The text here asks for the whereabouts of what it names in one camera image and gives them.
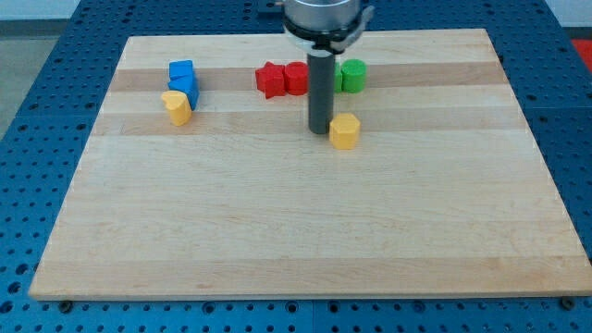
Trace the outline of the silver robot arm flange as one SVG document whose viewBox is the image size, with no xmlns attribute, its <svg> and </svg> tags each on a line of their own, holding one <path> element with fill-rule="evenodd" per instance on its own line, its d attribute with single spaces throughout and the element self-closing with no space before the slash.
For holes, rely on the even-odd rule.
<svg viewBox="0 0 592 333">
<path fill-rule="evenodd" d="M 282 21 L 288 40 L 316 57 L 340 55 L 362 36 L 375 14 L 360 0 L 286 0 Z"/>
</svg>

